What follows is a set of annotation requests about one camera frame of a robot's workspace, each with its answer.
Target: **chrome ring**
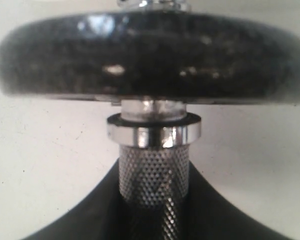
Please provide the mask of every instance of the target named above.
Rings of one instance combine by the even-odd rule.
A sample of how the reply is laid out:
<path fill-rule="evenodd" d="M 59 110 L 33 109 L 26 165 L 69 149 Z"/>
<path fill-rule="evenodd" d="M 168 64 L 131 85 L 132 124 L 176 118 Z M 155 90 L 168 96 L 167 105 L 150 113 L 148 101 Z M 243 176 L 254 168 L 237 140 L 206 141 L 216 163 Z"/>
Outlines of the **chrome ring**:
<path fill-rule="evenodd" d="M 172 148 L 189 145 L 201 136 L 201 118 L 188 113 L 185 118 L 158 124 L 126 121 L 120 114 L 107 120 L 108 136 L 114 142 L 135 148 Z"/>

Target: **white wall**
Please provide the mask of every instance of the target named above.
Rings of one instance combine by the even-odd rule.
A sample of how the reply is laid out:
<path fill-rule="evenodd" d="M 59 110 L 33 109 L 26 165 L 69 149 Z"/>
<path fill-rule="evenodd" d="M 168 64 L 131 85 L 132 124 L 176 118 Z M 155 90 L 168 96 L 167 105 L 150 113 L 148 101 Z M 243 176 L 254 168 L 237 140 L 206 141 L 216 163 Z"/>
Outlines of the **white wall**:
<path fill-rule="evenodd" d="M 196 12 L 246 17 L 300 36 L 300 0 L 191 1 Z M 0 1 L 0 39 L 16 25 L 115 0 Z M 263 224 L 300 240 L 300 106 L 190 106 L 203 133 L 191 159 L 210 183 Z M 118 147 L 106 103 L 14 99 L 0 93 L 0 240 L 16 240 L 74 207 Z"/>

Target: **knurled grip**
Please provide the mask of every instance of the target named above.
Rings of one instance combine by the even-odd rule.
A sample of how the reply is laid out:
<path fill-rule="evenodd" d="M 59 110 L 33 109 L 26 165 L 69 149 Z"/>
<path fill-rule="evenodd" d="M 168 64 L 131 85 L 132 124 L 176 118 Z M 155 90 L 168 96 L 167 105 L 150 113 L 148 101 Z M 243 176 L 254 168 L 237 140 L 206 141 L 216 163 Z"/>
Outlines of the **knurled grip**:
<path fill-rule="evenodd" d="M 129 240 L 184 239 L 189 146 L 121 146 L 119 189 L 127 206 Z"/>

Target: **black curved base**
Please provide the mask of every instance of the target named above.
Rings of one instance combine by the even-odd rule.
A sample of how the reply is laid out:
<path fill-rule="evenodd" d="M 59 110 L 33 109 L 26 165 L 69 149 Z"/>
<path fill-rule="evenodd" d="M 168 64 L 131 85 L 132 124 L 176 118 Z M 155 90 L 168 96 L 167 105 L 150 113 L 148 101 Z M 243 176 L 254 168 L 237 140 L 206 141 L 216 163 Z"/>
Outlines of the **black curved base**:
<path fill-rule="evenodd" d="M 118 163 L 77 207 L 25 240 L 125 240 Z M 225 200 L 190 166 L 187 240 L 289 240 Z"/>

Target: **white background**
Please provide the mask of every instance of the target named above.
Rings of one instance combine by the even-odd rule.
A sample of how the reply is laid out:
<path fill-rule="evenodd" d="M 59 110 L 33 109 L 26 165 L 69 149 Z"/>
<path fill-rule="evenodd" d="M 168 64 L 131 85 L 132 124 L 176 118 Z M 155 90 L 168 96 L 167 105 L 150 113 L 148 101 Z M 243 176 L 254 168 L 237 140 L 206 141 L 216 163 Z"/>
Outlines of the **white background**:
<path fill-rule="evenodd" d="M 300 36 L 300 0 L 197 0 L 195 12 L 245 17 Z M 117 10 L 115 0 L 0 1 L 0 39 L 36 19 Z M 118 157 L 107 103 L 0 93 L 0 240 L 17 240 L 73 208 Z M 300 240 L 300 106 L 190 106 L 202 116 L 191 159 L 229 201 Z"/>

